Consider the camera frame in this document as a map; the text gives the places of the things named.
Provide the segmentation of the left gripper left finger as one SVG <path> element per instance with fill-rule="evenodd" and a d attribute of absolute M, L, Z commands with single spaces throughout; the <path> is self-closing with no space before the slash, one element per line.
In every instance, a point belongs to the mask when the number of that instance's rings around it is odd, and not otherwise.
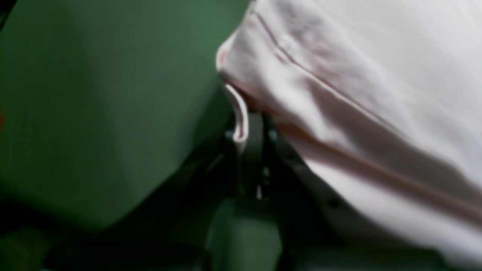
<path fill-rule="evenodd" d="M 211 271 L 212 219 L 236 190 L 234 130 L 195 147 L 181 167 L 101 233 L 52 248 L 44 271 Z"/>

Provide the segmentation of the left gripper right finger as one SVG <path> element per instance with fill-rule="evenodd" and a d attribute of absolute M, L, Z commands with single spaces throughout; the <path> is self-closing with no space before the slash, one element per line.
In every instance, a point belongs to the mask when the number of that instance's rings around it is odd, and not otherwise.
<path fill-rule="evenodd" d="M 273 122 L 259 113 L 245 121 L 245 195 L 266 199 L 282 240 L 277 271 L 443 271 L 444 260 L 427 249 L 389 242 L 364 246 L 373 230 L 327 184 L 319 195 L 309 191 L 318 182 Z"/>

